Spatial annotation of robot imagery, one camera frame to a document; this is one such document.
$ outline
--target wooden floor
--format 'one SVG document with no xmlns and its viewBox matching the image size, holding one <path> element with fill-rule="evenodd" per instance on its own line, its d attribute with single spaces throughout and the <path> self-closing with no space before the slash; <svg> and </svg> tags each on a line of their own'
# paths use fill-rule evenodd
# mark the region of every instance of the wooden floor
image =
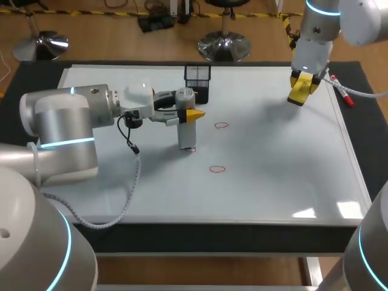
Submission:
<svg viewBox="0 0 388 291">
<path fill-rule="evenodd" d="M 103 0 L 45 0 L 52 10 L 102 10 Z M 111 5 L 120 0 L 110 0 Z M 202 13 L 219 13 L 198 0 Z M 139 11 L 143 1 L 138 0 Z M 285 0 L 284 12 L 302 12 L 303 0 Z M 120 11 L 135 11 L 130 1 Z M 236 13 L 273 12 L 271 0 L 251 0 L 236 9 Z M 219 30 L 219 18 L 192 18 L 188 24 L 143 34 L 135 18 L 95 15 L 37 15 L 41 30 L 56 30 L 69 38 L 65 60 L 144 60 L 144 61 L 202 61 L 196 50 L 199 39 Z M 292 29 L 299 28 L 300 17 L 291 19 Z M 230 22 L 230 29 L 249 38 L 252 52 L 246 61 L 291 61 L 292 54 L 282 22 L 275 18 L 241 18 Z M 28 36 L 23 16 L 0 15 L 0 51 L 12 73 L 0 83 L 6 91 L 18 67 L 12 48 Z M 335 41 L 332 61 L 360 61 L 370 85 L 376 92 L 388 90 L 385 69 L 388 67 L 388 43 L 350 47 L 340 37 Z M 0 64 L 0 78 L 6 69 Z M 388 120 L 388 99 L 379 100 Z M 322 259 L 327 273 L 336 258 Z M 279 284 L 300 285 L 304 278 L 297 258 L 100 258 L 99 282 L 106 284 Z"/>
</svg>

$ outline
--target white cable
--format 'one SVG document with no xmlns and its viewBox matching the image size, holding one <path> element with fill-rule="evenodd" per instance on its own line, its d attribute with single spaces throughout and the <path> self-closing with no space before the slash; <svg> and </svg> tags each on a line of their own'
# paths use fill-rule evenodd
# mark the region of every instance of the white cable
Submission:
<svg viewBox="0 0 388 291">
<path fill-rule="evenodd" d="M 92 224 L 90 222 L 87 222 L 82 217 L 80 217 L 80 215 L 74 210 L 74 208 L 66 200 L 64 200 L 58 196 L 55 196 L 53 194 L 43 193 L 43 195 L 46 198 L 53 199 L 53 200 L 58 201 L 58 202 L 62 203 L 63 205 L 65 205 L 70 210 L 70 212 L 74 215 L 74 217 L 77 219 L 77 221 L 79 223 L 81 223 L 83 226 L 86 226 L 90 229 L 107 229 L 108 227 L 114 226 L 117 222 L 122 220 L 124 215 L 127 213 L 128 207 L 129 207 L 131 200 L 132 200 L 133 192 L 135 191 L 136 185 L 137 185 L 139 178 L 140 178 L 140 170 L 141 170 L 140 155 L 137 154 L 136 155 L 136 175 L 135 175 L 135 179 L 133 180 L 132 187 L 128 192 L 127 202 L 126 202 L 124 208 L 122 209 L 121 214 L 115 220 L 113 220 L 109 223 Z"/>
<path fill-rule="evenodd" d="M 7 65 L 7 63 L 4 61 L 4 58 L 2 56 L 2 52 L 0 51 L 0 57 L 1 57 L 1 61 L 2 63 L 5 65 L 5 67 L 8 69 L 8 73 L 6 73 L 1 79 L 0 79 L 0 82 L 2 82 L 2 80 L 4 80 L 6 77 L 8 77 L 8 75 L 11 73 L 11 68 Z"/>
<path fill-rule="evenodd" d="M 368 93 L 363 93 L 363 92 L 359 92 L 359 91 L 356 91 L 356 90 L 349 89 L 349 88 L 347 88 L 345 86 L 342 86 L 341 84 L 338 84 L 338 83 L 333 82 L 332 80 L 329 80 L 329 79 L 326 79 L 326 78 L 323 78 L 323 80 L 325 82 L 328 82 L 330 85 L 332 85 L 332 86 L 334 86 L 334 87 L 336 87 L 338 89 L 342 89 L 342 90 L 346 91 L 347 93 L 351 93 L 351 94 L 362 96 L 362 97 L 380 98 L 380 97 L 388 96 L 388 91 L 385 91 L 385 92 L 380 93 L 380 94 L 368 94 Z"/>
</svg>

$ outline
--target blue light ring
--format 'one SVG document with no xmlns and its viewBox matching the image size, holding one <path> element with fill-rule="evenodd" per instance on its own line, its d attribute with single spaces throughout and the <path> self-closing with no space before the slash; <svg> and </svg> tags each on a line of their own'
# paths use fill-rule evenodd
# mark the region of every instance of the blue light ring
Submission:
<svg viewBox="0 0 388 291">
<path fill-rule="evenodd" d="M 87 142 L 87 141 L 94 141 L 95 138 L 79 138 L 79 139 L 72 139 L 70 141 L 58 141 L 58 142 L 51 142 L 49 144 L 42 144 L 41 148 L 46 149 L 49 147 L 59 147 L 64 146 L 66 144 L 79 144 L 80 142 Z"/>
<path fill-rule="evenodd" d="M 320 10 L 318 8 L 315 8 L 313 5 L 311 5 L 309 3 L 309 0 L 306 0 L 306 5 L 313 11 L 319 13 L 319 14 L 322 14 L 322 15 L 327 15 L 327 16 L 339 16 L 341 15 L 340 12 L 327 12 L 327 11 L 324 11 L 324 10 Z"/>
<path fill-rule="evenodd" d="M 388 291 L 388 288 L 383 284 L 383 282 L 380 281 L 379 278 L 377 278 L 376 274 L 373 272 L 372 268 L 369 266 L 369 264 L 368 264 L 368 262 L 367 262 L 367 260 L 365 258 L 363 247 L 361 245 L 361 226 L 360 226 L 360 230 L 358 232 L 358 245 L 360 247 L 361 257 L 363 258 L 363 261 L 364 261 L 364 264 L 366 266 L 366 269 L 369 271 L 369 273 L 371 274 L 373 279 L 377 282 L 377 284 L 379 284 L 380 287 L 383 288 L 383 290 Z"/>
<path fill-rule="evenodd" d="M 64 270 L 66 268 L 67 262 L 69 261 L 70 250 L 72 249 L 72 233 L 70 231 L 69 223 L 67 222 L 65 216 L 61 212 L 60 212 L 60 214 L 62 215 L 62 217 L 63 217 L 63 219 L 65 221 L 66 229 L 67 229 L 67 237 L 68 237 L 68 240 L 67 240 L 67 250 L 66 250 L 66 255 L 65 255 L 65 258 L 63 260 L 62 266 L 59 269 L 58 274 L 55 276 L 54 281 L 50 284 L 50 286 L 47 288 L 46 291 L 52 291 L 55 288 L 55 286 L 57 285 L 59 279 L 61 279 L 61 277 L 62 277 L 62 275 L 64 273 Z"/>
</svg>

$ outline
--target stool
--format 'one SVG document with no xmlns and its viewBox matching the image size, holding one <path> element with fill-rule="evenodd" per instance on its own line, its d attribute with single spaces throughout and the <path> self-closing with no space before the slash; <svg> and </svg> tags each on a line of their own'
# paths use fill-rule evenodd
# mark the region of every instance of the stool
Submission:
<svg viewBox="0 0 388 291">
<path fill-rule="evenodd" d="M 228 18 L 233 20 L 236 15 L 234 7 L 242 6 L 249 0 L 206 0 L 206 3 L 223 7 L 222 29 L 212 32 L 202 38 L 198 43 L 199 53 L 209 61 L 240 62 L 249 56 L 250 43 L 239 33 L 229 32 Z"/>
<path fill-rule="evenodd" d="M 53 31 L 39 31 L 33 13 L 26 5 L 40 3 L 40 0 L 0 0 L 1 4 L 12 6 L 19 9 L 25 6 L 28 26 L 31 30 L 31 36 L 23 39 L 16 44 L 13 49 L 13 56 L 18 61 L 43 61 L 53 60 L 60 57 L 69 47 L 68 39 Z"/>
</svg>

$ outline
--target black stool seat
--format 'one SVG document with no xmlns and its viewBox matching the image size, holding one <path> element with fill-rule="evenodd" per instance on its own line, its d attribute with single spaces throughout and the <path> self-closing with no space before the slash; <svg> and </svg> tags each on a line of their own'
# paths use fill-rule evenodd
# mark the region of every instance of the black stool seat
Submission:
<svg viewBox="0 0 388 291">
<path fill-rule="evenodd" d="M 222 8 L 233 8 L 247 4 L 249 0 L 205 0 L 206 3 Z"/>
</svg>

